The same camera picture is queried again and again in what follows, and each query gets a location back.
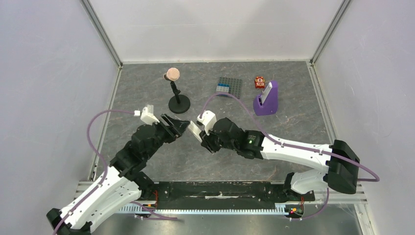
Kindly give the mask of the white remote control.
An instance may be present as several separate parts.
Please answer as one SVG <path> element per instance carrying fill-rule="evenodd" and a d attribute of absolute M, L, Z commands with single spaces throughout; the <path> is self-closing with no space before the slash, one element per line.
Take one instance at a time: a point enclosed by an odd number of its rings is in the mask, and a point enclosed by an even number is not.
<path fill-rule="evenodd" d="M 187 129 L 199 142 L 202 142 L 202 138 L 200 137 L 202 130 L 198 127 L 198 125 L 196 125 L 193 121 L 190 121 Z"/>

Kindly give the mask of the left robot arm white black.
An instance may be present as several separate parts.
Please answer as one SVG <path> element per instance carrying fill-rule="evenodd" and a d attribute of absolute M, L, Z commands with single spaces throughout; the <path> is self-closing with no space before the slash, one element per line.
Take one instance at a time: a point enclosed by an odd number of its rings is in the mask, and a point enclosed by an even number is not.
<path fill-rule="evenodd" d="M 144 124 L 80 196 L 62 209 L 52 208 L 46 214 L 53 234 L 90 235 L 125 205 L 139 198 L 151 198 L 153 182 L 142 172 L 147 161 L 163 144 L 174 142 L 193 124 L 168 115 L 160 121 L 148 108 L 129 114 L 139 117 Z"/>

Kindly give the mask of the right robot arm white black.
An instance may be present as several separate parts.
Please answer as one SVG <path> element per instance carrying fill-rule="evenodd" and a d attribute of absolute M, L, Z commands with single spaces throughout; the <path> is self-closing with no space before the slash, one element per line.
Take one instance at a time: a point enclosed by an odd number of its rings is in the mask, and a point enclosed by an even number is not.
<path fill-rule="evenodd" d="M 228 118 L 199 118 L 197 124 L 204 128 L 199 134 L 201 145 L 211 153 L 224 148 L 246 159 L 281 160 L 310 167 L 309 171 L 286 176 L 282 192 L 289 200 L 315 189 L 330 188 L 344 194 L 357 191 L 359 158 L 344 141 L 336 140 L 333 145 L 287 141 L 243 130 Z"/>

